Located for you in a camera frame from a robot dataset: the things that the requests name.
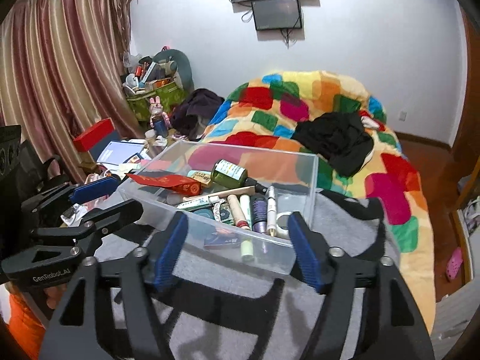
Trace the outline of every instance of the striped curtain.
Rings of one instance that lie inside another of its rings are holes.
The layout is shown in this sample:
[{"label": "striped curtain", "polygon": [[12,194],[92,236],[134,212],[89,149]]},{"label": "striped curtain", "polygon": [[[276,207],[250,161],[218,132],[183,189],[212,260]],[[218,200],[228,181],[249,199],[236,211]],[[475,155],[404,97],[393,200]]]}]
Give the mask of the striped curtain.
[{"label": "striped curtain", "polygon": [[83,181],[73,138],[107,117],[141,135],[120,80],[128,0],[18,0],[0,35],[0,123],[22,125],[42,160],[60,155]]}]

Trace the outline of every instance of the patchwork bedspread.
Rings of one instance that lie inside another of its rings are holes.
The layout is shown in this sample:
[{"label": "patchwork bedspread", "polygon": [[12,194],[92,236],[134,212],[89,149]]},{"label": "patchwork bedspread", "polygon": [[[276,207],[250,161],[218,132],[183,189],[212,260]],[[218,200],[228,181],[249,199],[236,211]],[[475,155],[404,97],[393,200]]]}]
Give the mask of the patchwork bedspread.
[{"label": "patchwork bedspread", "polygon": [[[290,139],[297,122],[332,111],[360,112],[380,121],[382,127],[366,129],[374,141],[373,157],[352,177],[341,177],[319,156],[317,187],[353,198],[381,199],[401,251],[400,271],[431,332],[435,317],[434,244],[420,177],[402,154],[395,133],[383,125],[386,114],[381,103],[362,84],[325,71],[283,72],[254,79],[229,95],[202,141],[309,152]],[[263,163],[261,168],[268,166],[275,164]],[[284,173],[288,179],[283,181],[291,182],[295,165]]]}]

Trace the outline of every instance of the white wall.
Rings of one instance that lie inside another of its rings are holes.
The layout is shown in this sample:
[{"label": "white wall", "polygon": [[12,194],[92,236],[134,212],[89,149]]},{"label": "white wall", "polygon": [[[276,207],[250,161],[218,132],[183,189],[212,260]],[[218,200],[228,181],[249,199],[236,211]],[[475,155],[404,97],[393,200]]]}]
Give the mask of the white wall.
[{"label": "white wall", "polygon": [[136,50],[182,50],[195,86],[221,96],[273,71],[347,74],[383,102],[393,129],[449,142],[465,80],[456,0],[306,1],[304,39],[287,49],[228,0],[133,0]]}]

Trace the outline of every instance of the gray fabric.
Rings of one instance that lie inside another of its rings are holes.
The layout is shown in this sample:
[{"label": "gray fabric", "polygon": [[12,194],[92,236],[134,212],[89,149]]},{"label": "gray fabric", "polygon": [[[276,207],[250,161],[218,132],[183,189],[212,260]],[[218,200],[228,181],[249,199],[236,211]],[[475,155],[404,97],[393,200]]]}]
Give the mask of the gray fabric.
[{"label": "gray fabric", "polygon": [[[113,195],[105,205],[116,204],[116,199],[118,197]],[[368,200],[360,202],[364,206],[369,204]],[[325,196],[316,194],[312,230],[321,232],[331,246],[342,247],[352,256],[360,254],[375,240],[378,225],[378,219],[354,219]],[[119,258],[126,250],[136,246],[130,243],[119,252],[118,242],[114,237],[105,237],[104,245],[97,250],[95,256],[100,261]],[[386,254],[398,264],[400,253],[391,234],[386,237],[385,249]],[[265,360],[298,359],[301,356],[324,298],[316,294],[311,287],[290,276],[278,276],[241,264],[223,266],[205,259],[204,256],[199,257],[188,247],[184,247],[174,274],[222,291],[253,298],[264,295],[275,277],[284,279],[286,283],[272,336],[263,356]],[[115,295],[118,290],[113,289],[112,292]],[[342,359],[349,359],[354,354],[362,316],[362,297],[363,290],[356,289]],[[154,301],[154,304],[163,323],[171,308],[157,301]],[[122,306],[114,304],[113,308],[116,327],[124,328]],[[181,360],[244,360],[249,357],[255,341],[256,337],[251,334],[218,327],[183,313],[172,331],[170,347],[175,358]]]}]

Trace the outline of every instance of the brown floor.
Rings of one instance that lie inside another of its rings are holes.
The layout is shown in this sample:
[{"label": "brown floor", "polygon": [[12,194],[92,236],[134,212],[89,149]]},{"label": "brown floor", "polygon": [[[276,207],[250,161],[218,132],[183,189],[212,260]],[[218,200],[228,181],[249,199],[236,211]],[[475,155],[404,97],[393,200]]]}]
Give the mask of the brown floor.
[{"label": "brown floor", "polygon": [[449,213],[458,198],[457,181],[468,170],[454,162],[443,148],[424,143],[400,141],[404,154],[420,173],[423,194],[428,203],[435,248],[435,289],[437,302],[463,285],[462,271],[449,282],[445,270],[452,252],[459,246]]}]

